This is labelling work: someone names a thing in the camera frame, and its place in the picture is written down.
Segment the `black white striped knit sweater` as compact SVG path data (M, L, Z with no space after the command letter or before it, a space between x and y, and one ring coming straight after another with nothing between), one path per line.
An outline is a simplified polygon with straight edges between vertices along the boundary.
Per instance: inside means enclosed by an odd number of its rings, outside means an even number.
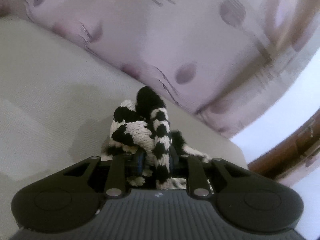
M208 154L188 146L179 130L171 130L164 101L148 86L138 91L136 101L125 100L114 111L110 135L101 147L101 159L111 161L123 155L132 160L139 149L146 155L142 172L127 175L133 187L185 189L186 179L172 176L174 158L193 155L202 163L211 160Z

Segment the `grey fabric mattress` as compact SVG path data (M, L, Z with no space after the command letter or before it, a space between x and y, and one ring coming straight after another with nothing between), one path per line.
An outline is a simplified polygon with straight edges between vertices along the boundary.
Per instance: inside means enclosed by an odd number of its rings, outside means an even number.
M123 198L107 200L78 228L36 232L18 227L11 211L14 195L84 159L101 157L114 111L125 100L136 101L143 87L48 31L19 18L1 19L1 239L246 237L186 189L130 184ZM165 105L171 130L179 130L188 146L245 165L234 144Z

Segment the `pink leaf print curtain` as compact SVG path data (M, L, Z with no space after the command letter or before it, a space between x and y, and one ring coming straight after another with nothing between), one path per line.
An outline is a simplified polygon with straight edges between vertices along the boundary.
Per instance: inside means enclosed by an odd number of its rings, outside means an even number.
M5 0L230 138L319 49L319 0Z

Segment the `brown wooden furniture frame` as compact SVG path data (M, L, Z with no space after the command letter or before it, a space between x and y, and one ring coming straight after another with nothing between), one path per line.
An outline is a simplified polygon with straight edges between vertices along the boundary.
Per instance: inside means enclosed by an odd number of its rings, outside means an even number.
M300 163L319 141L319 111L277 146L248 164L250 171L275 180Z

